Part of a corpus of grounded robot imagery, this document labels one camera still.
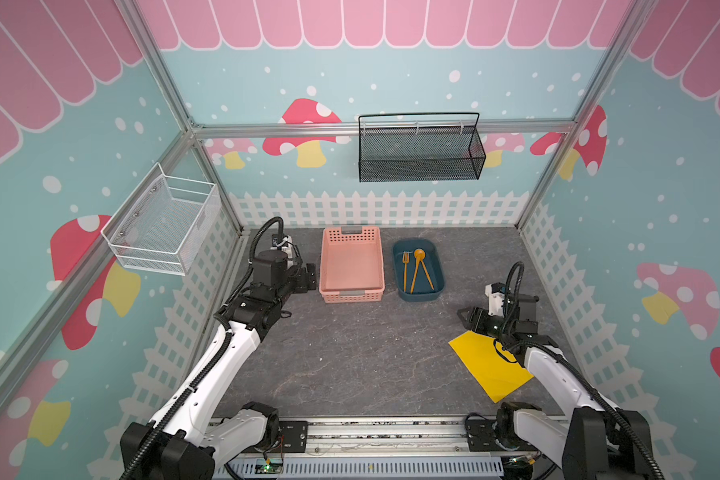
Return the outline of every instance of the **gray marble surface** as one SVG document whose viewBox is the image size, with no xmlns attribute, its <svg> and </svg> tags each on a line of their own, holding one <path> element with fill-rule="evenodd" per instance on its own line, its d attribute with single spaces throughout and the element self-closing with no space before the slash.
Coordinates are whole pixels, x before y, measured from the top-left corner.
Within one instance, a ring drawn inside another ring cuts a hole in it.
<svg viewBox="0 0 720 480">
<path fill-rule="evenodd" d="M 305 261 L 318 264 L 319 272 L 322 229 L 286 232 Z M 409 237 L 426 238 L 438 248 L 446 287 L 433 302 L 409 303 L 398 297 L 392 246 Z M 265 235 L 260 247 L 268 239 Z M 291 296 L 286 310 L 293 316 L 280 320 L 251 354 L 221 400 L 218 416 L 233 416 L 248 401 L 279 408 L 280 416 L 495 413 L 498 405 L 448 342 L 464 332 L 456 311 L 485 308 L 485 285 L 503 282 L 517 260 L 525 262 L 520 291 L 541 298 L 539 331 L 555 338 L 573 360 L 516 229 L 384 228 L 382 247 L 382 301 L 327 304 L 317 291 Z M 547 414 L 560 413 L 537 379 L 505 400 L 532 402 Z"/>
</svg>

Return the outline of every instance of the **dark blue plastic tray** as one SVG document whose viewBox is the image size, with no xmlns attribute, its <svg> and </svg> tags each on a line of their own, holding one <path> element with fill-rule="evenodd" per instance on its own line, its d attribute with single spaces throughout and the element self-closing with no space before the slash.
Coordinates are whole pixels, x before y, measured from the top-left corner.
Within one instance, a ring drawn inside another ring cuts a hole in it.
<svg viewBox="0 0 720 480">
<path fill-rule="evenodd" d="M 416 271 L 416 257 L 413 256 L 413 252 L 421 248 L 424 251 L 424 262 L 427 266 L 430 278 L 432 278 L 432 285 L 434 285 L 434 291 L 427 281 L 427 276 L 424 274 L 424 268 L 419 266 L 418 274 L 416 275 L 416 285 L 411 291 L 411 282 L 413 281 L 413 273 Z M 408 290 L 403 291 L 403 252 L 411 252 L 411 259 L 408 263 Z M 423 238 L 407 238 L 400 240 L 392 248 L 392 263 L 394 264 L 394 281 L 398 285 L 398 295 L 406 302 L 429 302 L 440 296 L 440 293 L 445 288 L 445 276 L 443 276 L 443 269 L 440 266 L 440 257 L 438 256 L 437 247 L 429 240 Z"/>
</svg>

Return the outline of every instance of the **white wire mesh basket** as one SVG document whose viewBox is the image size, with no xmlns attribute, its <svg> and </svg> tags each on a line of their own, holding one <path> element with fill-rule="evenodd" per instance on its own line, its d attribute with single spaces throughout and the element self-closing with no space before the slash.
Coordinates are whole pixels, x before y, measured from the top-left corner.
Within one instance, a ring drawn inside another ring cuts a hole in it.
<svg viewBox="0 0 720 480">
<path fill-rule="evenodd" d="M 101 234 L 125 268 L 186 275 L 220 210 L 217 186 L 155 164 Z"/>
</svg>

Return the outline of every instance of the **wall-mounted basket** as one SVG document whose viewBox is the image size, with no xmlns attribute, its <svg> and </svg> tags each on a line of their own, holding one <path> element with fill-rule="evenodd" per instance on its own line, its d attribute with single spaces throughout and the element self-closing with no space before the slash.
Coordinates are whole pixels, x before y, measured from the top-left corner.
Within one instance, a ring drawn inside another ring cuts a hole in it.
<svg viewBox="0 0 720 480">
<path fill-rule="evenodd" d="M 155 164 L 101 234 L 125 268 L 186 275 L 220 210 L 217 186 Z"/>
<path fill-rule="evenodd" d="M 360 181 L 479 179 L 485 163 L 479 119 L 475 112 L 360 115 Z"/>
</svg>

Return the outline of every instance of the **yellow paper sheet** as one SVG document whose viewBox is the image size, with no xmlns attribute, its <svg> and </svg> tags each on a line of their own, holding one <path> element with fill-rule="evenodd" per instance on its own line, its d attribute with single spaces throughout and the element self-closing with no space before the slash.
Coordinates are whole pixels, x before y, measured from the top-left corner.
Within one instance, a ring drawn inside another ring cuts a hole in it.
<svg viewBox="0 0 720 480">
<path fill-rule="evenodd" d="M 449 345 L 494 403 L 499 403 L 534 377 L 519 364 L 499 357 L 494 349 L 494 339 L 489 336 L 465 332 L 451 340 Z M 514 360 L 511 353 L 501 353 Z"/>
</svg>

